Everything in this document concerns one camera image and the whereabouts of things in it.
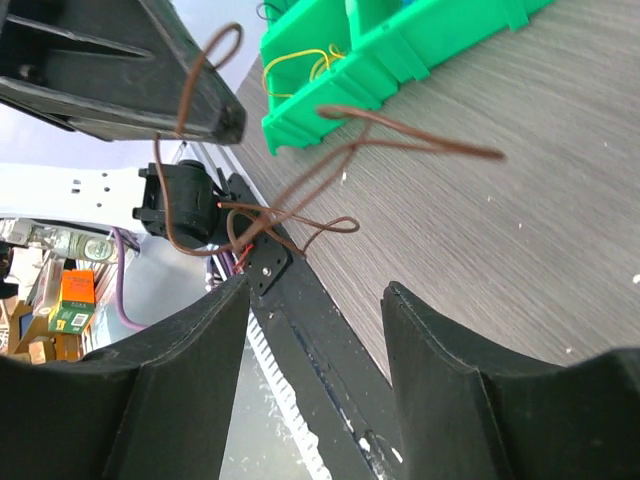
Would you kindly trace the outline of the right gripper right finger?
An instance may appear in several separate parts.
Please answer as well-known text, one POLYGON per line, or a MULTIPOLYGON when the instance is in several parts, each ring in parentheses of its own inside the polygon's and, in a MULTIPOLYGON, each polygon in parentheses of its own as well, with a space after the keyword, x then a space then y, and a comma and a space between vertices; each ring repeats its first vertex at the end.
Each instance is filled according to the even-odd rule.
POLYGON ((381 301, 411 479, 635 479, 639 352, 570 366, 501 346, 404 285, 381 301))

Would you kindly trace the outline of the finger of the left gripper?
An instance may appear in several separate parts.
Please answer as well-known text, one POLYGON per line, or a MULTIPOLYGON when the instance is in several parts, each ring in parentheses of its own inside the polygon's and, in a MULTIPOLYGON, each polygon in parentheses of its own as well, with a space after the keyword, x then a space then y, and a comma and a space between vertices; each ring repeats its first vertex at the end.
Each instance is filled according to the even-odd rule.
POLYGON ((1 102, 104 141, 241 141, 246 111, 168 1, 4 1, 1 102))

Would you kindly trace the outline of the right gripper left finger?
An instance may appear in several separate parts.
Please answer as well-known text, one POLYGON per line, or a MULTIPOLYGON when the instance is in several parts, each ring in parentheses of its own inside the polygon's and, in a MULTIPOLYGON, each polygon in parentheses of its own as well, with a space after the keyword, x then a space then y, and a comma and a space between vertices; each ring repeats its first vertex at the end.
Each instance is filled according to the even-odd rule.
POLYGON ((1 360, 5 479, 215 479, 250 289, 235 276, 76 362, 1 360))

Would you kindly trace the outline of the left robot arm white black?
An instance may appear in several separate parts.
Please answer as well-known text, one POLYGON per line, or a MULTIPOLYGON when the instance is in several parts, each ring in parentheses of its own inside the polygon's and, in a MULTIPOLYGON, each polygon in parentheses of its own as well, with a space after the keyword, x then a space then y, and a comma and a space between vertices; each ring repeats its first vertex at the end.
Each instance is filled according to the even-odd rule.
MULTIPOLYGON (((168 1, 5 1, 1 102, 103 141, 241 141, 246 112, 168 1)), ((111 228, 196 249, 223 240, 221 190, 196 161, 90 170, 1 151, 1 215, 111 228)))

